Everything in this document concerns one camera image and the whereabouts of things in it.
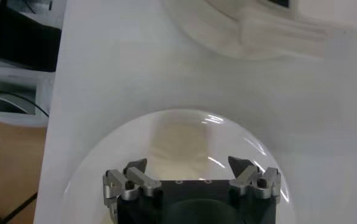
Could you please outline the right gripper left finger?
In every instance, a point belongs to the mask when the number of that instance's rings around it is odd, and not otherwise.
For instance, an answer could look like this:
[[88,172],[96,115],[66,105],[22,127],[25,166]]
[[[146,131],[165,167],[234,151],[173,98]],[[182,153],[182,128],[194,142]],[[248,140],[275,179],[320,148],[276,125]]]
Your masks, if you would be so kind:
[[145,174],[147,159],[129,162],[123,171],[107,170],[103,175],[103,203],[111,219],[118,219],[118,199],[137,200],[140,192],[146,197],[155,197],[162,182]]

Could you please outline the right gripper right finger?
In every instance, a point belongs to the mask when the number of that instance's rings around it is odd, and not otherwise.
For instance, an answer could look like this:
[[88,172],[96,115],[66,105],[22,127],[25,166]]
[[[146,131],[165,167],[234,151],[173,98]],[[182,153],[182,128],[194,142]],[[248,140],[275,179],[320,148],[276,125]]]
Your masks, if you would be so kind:
[[235,177],[229,180],[229,186],[239,196],[252,192],[258,200],[273,198],[276,204],[280,203],[281,173],[277,168],[268,167],[262,172],[252,161],[234,156],[228,156],[228,162]]

